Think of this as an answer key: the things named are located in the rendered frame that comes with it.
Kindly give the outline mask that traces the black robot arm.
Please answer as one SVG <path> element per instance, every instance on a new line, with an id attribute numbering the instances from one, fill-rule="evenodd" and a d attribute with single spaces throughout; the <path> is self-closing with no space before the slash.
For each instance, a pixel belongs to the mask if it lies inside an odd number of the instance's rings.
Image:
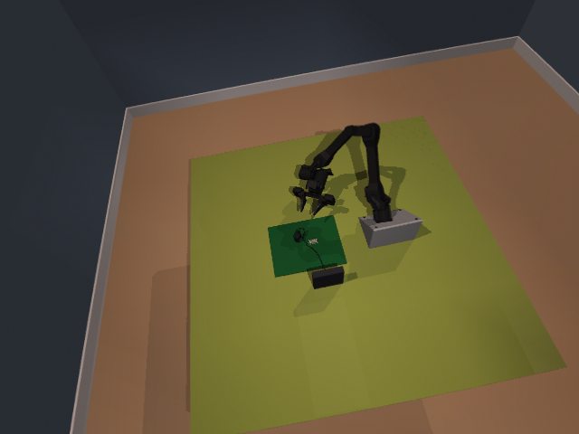
<path id="1" fill-rule="evenodd" d="M 331 169 L 322 169 L 330 164 L 335 153 L 346 143 L 351 136 L 362 137 L 366 146 L 369 184 L 365 187 L 365 198 L 373 207 L 374 220 L 376 223 L 391 222 L 391 198 L 385 194 L 380 180 L 378 143 L 381 128 L 376 123 L 365 125 L 350 125 L 339 134 L 330 146 L 314 157 L 311 165 L 302 165 L 299 170 L 299 179 L 308 180 L 306 189 L 322 190 L 323 182 L 314 182 L 320 179 L 326 183 L 327 177 L 333 175 Z M 317 169 L 320 168 L 320 169 Z"/>

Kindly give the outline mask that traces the green circuit board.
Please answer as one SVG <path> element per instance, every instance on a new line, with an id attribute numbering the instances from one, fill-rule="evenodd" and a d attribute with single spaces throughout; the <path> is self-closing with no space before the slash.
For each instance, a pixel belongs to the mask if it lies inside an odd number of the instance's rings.
<path id="1" fill-rule="evenodd" d="M 299 230 L 301 238 L 295 242 Z M 273 226 L 268 231 L 275 278 L 346 264 L 334 215 Z"/>

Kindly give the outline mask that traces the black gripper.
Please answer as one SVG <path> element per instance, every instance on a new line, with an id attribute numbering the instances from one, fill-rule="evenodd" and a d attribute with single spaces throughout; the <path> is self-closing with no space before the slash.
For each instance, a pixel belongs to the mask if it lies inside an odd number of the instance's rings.
<path id="1" fill-rule="evenodd" d="M 325 189 L 325 187 L 324 187 L 325 182 L 324 181 L 322 181 L 320 179 L 313 179 L 313 181 L 314 182 L 323 182 L 324 185 L 323 185 L 322 190 L 319 189 L 319 191 L 316 192 L 316 190 L 309 188 L 308 192 L 305 192 L 303 190 L 303 188 L 296 186 L 293 188 L 292 192 L 295 194 L 295 196 L 300 198 L 300 211 L 301 212 L 303 211 L 304 206 L 305 206 L 306 201 L 307 201 L 306 196 L 318 199 L 318 204 L 317 204 L 316 209 L 313 213 L 313 215 L 315 215 L 320 209 L 322 209 L 324 206 L 327 206 L 328 204 L 334 206 L 336 200 L 335 200 L 334 196 L 331 194 L 326 193 L 324 196 L 321 195 L 323 190 Z"/>

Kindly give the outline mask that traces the black cooling fan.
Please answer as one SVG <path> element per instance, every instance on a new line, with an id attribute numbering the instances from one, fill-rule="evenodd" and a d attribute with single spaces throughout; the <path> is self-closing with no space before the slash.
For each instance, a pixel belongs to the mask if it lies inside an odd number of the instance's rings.
<path id="1" fill-rule="evenodd" d="M 343 266 L 312 272 L 314 289 L 343 284 L 345 271 Z"/>

